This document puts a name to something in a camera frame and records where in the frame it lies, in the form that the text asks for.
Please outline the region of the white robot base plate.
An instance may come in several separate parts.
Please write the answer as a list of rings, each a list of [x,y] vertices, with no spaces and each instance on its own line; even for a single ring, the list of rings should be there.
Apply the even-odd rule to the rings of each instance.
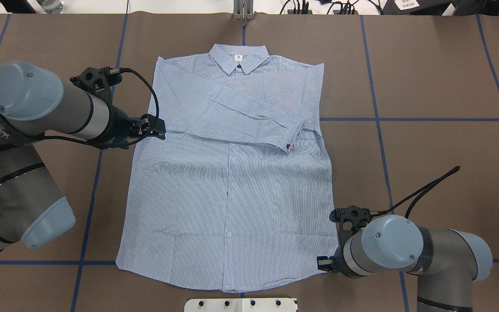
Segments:
[[[184,312],[298,312],[293,298],[190,299]]]

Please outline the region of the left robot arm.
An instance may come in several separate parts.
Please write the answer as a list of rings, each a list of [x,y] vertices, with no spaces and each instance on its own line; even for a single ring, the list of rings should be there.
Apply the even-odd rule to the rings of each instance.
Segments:
[[[151,91],[155,112],[131,118],[113,105],[112,87],[136,75]],[[158,97],[130,68],[92,68],[69,83],[23,61],[0,66],[0,253],[22,242],[35,249],[75,226],[73,210],[35,149],[63,140],[99,150],[126,150],[147,137],[165,139]]]

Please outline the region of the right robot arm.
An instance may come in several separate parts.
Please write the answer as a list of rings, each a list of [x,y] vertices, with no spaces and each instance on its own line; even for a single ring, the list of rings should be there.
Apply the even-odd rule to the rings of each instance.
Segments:
[[[420,227],[400,215],[338,234],[334,255],[317,257],[319,270],[349,278],[384,271],[414,275],[418,312],[471,312],[473,283],[485,280],[493,267],[493,254],[481,237]]]

